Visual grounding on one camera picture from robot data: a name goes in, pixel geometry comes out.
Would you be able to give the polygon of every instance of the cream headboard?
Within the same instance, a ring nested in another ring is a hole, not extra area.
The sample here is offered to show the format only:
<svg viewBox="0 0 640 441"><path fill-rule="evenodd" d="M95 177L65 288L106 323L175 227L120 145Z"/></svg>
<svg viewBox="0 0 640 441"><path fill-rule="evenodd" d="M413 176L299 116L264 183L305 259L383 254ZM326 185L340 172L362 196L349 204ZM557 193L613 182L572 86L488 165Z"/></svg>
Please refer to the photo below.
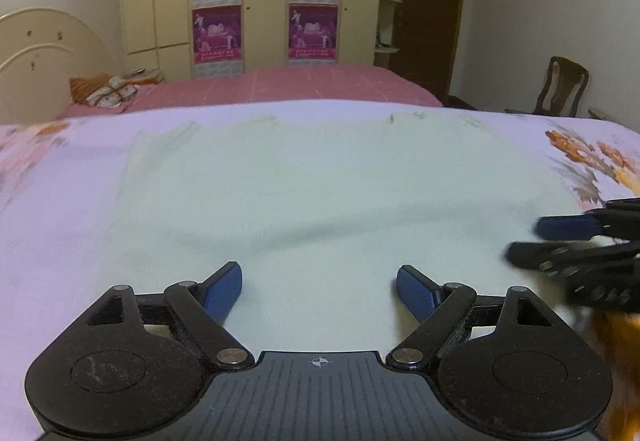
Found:
<svg viewBox="0 0 640 441"><path fill-rule="evenodd" d="M0 124L58 116L71 99L69 78L117 74L100 38L73 15L27 8L0 17Z"/></svg>

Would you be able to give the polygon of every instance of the chair backrest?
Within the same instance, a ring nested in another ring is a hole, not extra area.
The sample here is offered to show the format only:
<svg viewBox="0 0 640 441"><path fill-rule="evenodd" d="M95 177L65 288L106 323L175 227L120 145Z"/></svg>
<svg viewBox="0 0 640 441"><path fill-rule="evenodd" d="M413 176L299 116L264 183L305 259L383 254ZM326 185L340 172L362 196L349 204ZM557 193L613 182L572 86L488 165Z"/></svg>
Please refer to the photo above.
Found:
<svg viewBox="0 0 640 441"><path fill-rule="evenodd" d="M551 108L547 111L543 108L546 96L549 94L551 85L554 79L554 71L558 70L558 85L556 86L556 92L551 97ZM536 110L534 114L547 114L548 116L560 116L564 105L566 104L569 96L578 86L578 91L574 97L574 103L572 104L569 115L575 117L578 113L578 104L582 94L589 82L589 72L580 64L572 62L571 60L559 56L551 57L549 62L549 71L546 77L546 84L538 97L538 103L536 104Z"/></svg>

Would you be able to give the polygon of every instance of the blue finger pad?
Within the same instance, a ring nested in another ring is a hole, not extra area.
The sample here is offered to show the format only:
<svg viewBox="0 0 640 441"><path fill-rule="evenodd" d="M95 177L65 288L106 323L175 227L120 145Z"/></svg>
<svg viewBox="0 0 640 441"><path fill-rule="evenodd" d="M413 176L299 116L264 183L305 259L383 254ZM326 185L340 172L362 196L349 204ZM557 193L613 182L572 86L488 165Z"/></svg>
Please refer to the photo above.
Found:
<svg viewBox="0 0 640 441"><path fill-rule="evenodd" d="M545 241L588 241L600 235L602 227L589 216L543 217L534 231Z"/></svg>
<svg viewBox="0 0 640 441"><path fill-rule="evenodd" d="M436 310L436 294L405 269L398 271L396 291L402 303L418 322L424 322Z"/></svg>
<svg viewBox="0 0 640 441"><path fill-rule="evenodd" d="M242 291L242 269L236 265L212 285L204 298L204 309L217 323L231 311Z"/></svg>

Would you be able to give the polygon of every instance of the crosshair marking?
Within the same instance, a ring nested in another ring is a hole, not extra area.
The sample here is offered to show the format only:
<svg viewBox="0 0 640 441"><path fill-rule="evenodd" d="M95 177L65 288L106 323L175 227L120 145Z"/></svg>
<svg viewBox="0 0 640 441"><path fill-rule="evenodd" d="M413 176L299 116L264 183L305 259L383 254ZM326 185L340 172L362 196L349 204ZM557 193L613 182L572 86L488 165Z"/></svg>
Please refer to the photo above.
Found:
<svg viewBox="0 0 640 441"><path fill-rule="evenodd" d="M318 358L314 358L313 360L311 360L309 363L314 364L318 369L322 369L324 366L328 365L329 363L333 363L332 361L327 360L326 358L322 358L321 356Z"/></svg>

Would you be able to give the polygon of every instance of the wall shelf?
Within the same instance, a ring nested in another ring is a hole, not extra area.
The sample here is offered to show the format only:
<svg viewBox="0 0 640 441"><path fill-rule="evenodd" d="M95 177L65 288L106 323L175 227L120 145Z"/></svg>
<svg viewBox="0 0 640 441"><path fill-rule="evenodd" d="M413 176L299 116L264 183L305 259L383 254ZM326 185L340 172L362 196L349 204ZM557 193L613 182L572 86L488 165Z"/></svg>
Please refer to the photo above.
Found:
<svg viewBox="0 0 640 441"><path fill-rule="evenodd" d="M397 47L376 47L376 53L384 54L384 55L393 55L400 51Z"/></svg>

